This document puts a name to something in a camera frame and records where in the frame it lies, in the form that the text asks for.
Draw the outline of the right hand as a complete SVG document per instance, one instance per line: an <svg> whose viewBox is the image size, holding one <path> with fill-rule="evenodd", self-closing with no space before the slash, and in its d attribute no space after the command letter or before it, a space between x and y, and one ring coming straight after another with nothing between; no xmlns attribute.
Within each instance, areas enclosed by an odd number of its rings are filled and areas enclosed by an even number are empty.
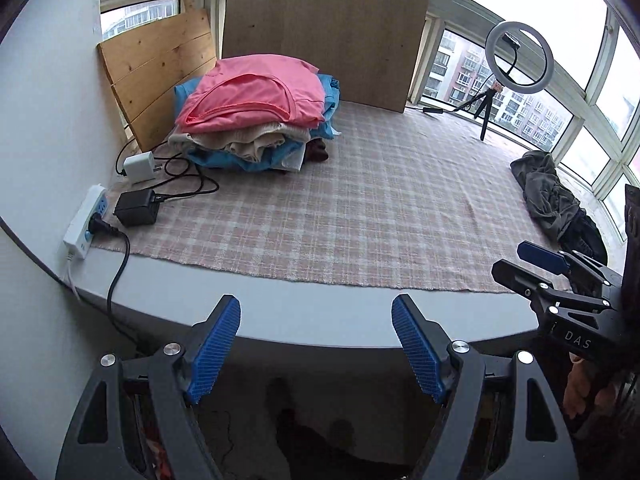
<svg viewBox="0 0 640 480"><path fill-rule="evenodd" d="M562 407L568 419L574 420L585 413L587 398L599 372L594 364L574 353L570 353L570 362L572 369L567 376ZM617 395L620 393L625 376L625 372L618 372L605 387L598 391L594 399L594 414L609 418L616 415Z"/></svg>

